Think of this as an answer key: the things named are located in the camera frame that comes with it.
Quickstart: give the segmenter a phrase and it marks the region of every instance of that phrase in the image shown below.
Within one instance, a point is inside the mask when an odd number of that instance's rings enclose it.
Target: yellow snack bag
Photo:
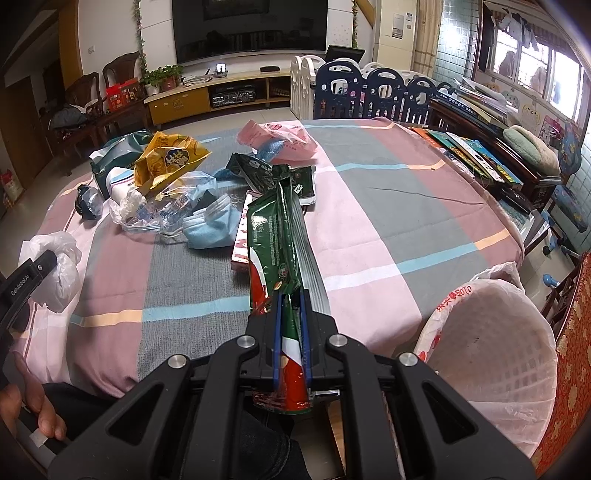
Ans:
[[[144,196],[156,195],[183,174],[195,170],[210,153],[193,137],[156,132],[135,162],[135,185]]]

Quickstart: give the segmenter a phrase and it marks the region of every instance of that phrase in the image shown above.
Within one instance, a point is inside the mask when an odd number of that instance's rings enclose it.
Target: small white device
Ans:
[[[226,70],[225,63],[218,63],[216,65],[216,76],[217,77],[226,77],[228,76],[228,71]]]

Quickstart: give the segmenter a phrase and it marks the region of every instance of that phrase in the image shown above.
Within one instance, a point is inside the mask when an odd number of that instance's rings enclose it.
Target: black bag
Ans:
[[[64,105],[64,108],[53,115],[49,122],[49,128],[54,130],[76,130],[88,120],[86,114],[80,112],[75,106]]]

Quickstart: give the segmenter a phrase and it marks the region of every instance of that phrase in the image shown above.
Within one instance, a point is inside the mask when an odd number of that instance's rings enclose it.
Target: curtain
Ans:
[[[413,70],[433,76],[443,0],[418,0],[417,41],[413,55]]]

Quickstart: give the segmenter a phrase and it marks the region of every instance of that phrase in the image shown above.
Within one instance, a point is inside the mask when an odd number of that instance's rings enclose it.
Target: yellow cabinet drawer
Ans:
[[[207,87],[176,93],[149,103],[154,125],[210,111]]]

